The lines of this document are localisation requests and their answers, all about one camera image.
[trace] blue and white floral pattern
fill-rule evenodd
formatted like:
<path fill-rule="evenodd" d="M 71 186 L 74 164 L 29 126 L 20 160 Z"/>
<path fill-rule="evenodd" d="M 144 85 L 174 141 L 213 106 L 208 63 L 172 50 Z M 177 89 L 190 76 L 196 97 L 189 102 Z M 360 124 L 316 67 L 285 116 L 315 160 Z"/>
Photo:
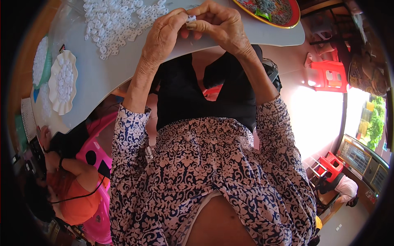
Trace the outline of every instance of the blue and white floral pattern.
<path fill-rule="evenodd" d="M 316 201 L 281 97 L 257 107 L 260 150 L 235 119 L 182 120 L 160 129 L 146 162 L 150 109 L 121 106 L 113 139 L 114 245 L 181 245 L 201 200 L 214 189 L 229 201 L 257 245 L 306 245 Z"/>

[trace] green tree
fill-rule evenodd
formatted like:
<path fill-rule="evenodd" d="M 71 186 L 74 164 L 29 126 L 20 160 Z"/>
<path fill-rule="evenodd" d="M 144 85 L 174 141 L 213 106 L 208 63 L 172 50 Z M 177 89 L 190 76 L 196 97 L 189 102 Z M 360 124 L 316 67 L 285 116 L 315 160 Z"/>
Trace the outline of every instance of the green tree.
<path fill-rule="evenodd" d="M 367 129 L 367 135 L 370 137 L 370 141 L 367 146 L 371 150 L 375 150 L 379 141 L 382 139 L 383 134 L 383 126 L 385 124 L 385 108 L 386 104 L 381 97 L 376 97 L 376 99 L 372 100 L 372 103 L 375 105 L 374 111 L 372 112 L 372 117 L 369 122 L 369 126 Z"/>

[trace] round tray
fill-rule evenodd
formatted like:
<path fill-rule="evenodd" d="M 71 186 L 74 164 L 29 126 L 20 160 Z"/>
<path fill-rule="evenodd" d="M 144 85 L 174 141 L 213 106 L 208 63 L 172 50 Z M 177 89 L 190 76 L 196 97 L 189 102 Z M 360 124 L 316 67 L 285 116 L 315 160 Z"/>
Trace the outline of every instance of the round tray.
<path fill-rule="evenodd" d="M 269 20 L 267 20 L 266 18 L 260 17 L 255 15 L 255 13 L 251 12 L 250 10 L 248 10 L 247 8 L 245 8 L 242 4 L 240 4 L 237 0 L 232 0 L 236 5 L 238 5 L 240 8 L 242 8 L 245 12 L 247 12 L 248 14 L 250 14 L 251 16 L 253 16 L 254 18 L 258 19 L 259 21 L 262 21 L 264 23 L 267 23 L 268 25 L 274 26 L 274 27 L 278 27 L 278 28 L 283 28 L 283 29 L 289 29 L 289 28 L 293 28 L 295 27 L 300 18 L 301 18 L 301 12 L 299 10 L 299 6 L 296 0 L 288 0 L 290 7 L 292 9 L 293 15 L 290 19 L 289 22 L 285 23 L 284 25 L 279 25 L 279 24 L 275 24 L 270 22 Z M 245 0 L 245 3 L 247 4 L 253 4 L 252 0 Z"/>
<path fill-rule="evenodd" d="M 70 63 L 72 64 L 72 73 L 74 74 L 74 81 L 72 82 L 72 92 L 70 94 L 70 100 L 67 103 L 61 103 L 58 100 L 58 93 L 56 92 L 56 75 L 59 73 L 61 70 L 61 67 L 59 65 L 59 60 L 60 58 L 63 58 L 64 60 L 69 59 Z M 52 65 L 51 68 L 51 76 L 48 81 L 49 85 L 49 99 L 51 100 L 53 104 L 53 110 L 58 112 L 59 115 L 64 115 L 68 112 L 70 112 L 72 108 L 72 100 L 74 99 L 76 95 L 76 87 L 75 87 L 75 81 L 78 77 L 78 71 L 75 67 L 76 63 L 76 57 L 71 53 L 69 50 L 64 50 L 63 53 L 59 54 L 56 57 L 55 62 Z"/>
<path fill-rule="evenodd" d="M 39 89 L 41 87 L 41 85 L 43 83 L 48 82 L 49 78 L 50 78 L 50 68 L 52 66 L 52 54 L 50 52 L 50 45 L 49 45 L 49 41 L 48 41 L 48 50 L 46 51 L 46 58 L 45 58 L 45 63 L 44 63 L 44 69 L 43 69 L 43 74 L 41 76 L 41 80 L 38 83 L 38 85 L 35 85 L 33 83 L 33 87 L 34 89 Z"/>

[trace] bracelet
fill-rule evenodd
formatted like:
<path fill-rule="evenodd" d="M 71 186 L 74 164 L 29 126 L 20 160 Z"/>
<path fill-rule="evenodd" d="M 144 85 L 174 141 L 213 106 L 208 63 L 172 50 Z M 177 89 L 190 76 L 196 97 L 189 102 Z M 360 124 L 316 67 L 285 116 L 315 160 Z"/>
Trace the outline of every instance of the bracelet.
<path fill-rule="evenodd" d="M 60 161 L 59 161 L 59 169 L 63 169 L 63 167 L 61 166 L 61 163 L 62 163 L 62 161 L 63 161 L 63 157 L 60 157 Z"/>

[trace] gray table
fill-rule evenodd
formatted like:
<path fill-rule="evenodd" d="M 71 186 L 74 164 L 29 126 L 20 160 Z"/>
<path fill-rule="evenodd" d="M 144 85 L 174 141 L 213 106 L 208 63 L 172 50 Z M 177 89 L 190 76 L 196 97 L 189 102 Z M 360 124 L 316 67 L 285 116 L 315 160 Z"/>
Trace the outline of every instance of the gray table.
<path fill-rule="evenodd" d="M 231 0 L 216 1 L 224 6 L 235 8 L 241 13 L 245 32 L 252 44 L 293 46 L 304 43 L 305 33 L 301 23 L 298 23 L 292 29 L 276 28 L 251 17 Z M 157 0 L 145 0 L 144 4 L 154 4 L 156 2 Z M 179 7 L 189 9 L 191 8 L 190 5 L 201 4 L 204 1 L 167 0 L 167 3 L 169 2 L 173 2 L 173 4 L 167 5 L 167 8 L 171 11 Z M 67 13 L 63 13 L 61 16 L 70 18 Z M 46 122 L 37 119 L 37 117 L 41 117 L 41 106 L 40 103 L 35 104 L 32 100 L 36 123 L 40 127 L 43 124 L 50 124 L 53 132 L 67 133 L 85 120 L 102 100 L 114 89 L 128 81 L 135 72 L 149 29 L 146 29 L 134 42 L 127 41 L 124 47 L 119 48 L 118 55 L 111 55 L 103 61 L 99 58 L 100 52 L 92 39 L 84 40 L 86 27 L 85 18 L 75 18 L 72 28 L 62 33 L 63 37 L 57 37 L 64 42 L 66 49 L 77 57 L 77 94 L 72 102 L 73 108 L 70 112 L 63 116 L 58 116 L 56 112 L 52 112 L 51 119 L 46 120 Z M 193 40 L 192 37 L 188 39 L 179 38 L 167 60 L 215 46 L 217 44 L 208 35 L 204 35 L 198 41 Z"/>

